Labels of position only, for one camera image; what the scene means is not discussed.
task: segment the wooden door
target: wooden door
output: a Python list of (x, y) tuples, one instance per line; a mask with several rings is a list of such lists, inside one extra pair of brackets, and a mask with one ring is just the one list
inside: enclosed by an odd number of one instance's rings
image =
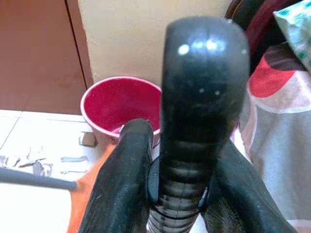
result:
[(65, 0), (0, 0), (0, 109), (79, 114), (85, 90)]

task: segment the white floor tile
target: white floor tile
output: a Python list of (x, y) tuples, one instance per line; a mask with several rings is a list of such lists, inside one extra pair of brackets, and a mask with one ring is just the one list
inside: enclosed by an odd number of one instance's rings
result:
[(13, 129), (18, 117), (0, 116), (0, 149)]
[(0, 117), (19, 117), (22, 111), (12, 111), (0, 109)]
[(91, 132), (91, 128), (85, 122), (21, 117), (3, 145), (1, 154), (7, 156), (26, 154), (29, 148), (35, 153), (43, 147), (41, 153), (47, 158), (44, 163), (53, 164), (52, 177), (76, 180), (82, 177), (83, 173), (61, 174), (57, 166), (61, 162), (61, 157), (87, 156), (89, 160), (87, 169), (89, 169), (103, 153), (99, 146), (90, 148), (79, 145), (81, 131)]
[(71, 114), (59, 114), (59, 113), (41, 113), (41, 112), (22, 112), (20, 117), (22, 118), (39, 118), (46, 120), (63, 120), (63, 121), (77, 121), (85, 122), (83, 116), (81, 115), (71, 115)]

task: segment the red bucket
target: red bucket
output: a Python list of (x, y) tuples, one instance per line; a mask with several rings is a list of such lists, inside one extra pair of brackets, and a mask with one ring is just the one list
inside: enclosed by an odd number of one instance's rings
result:
[(102, 148), (116, 144), (122, 126), (135, 118), (150, 122), (154, 147), (160, 139), (161, 89), (134, 77), (112, 77), (95, 83), (83, 95), (80, 108)]

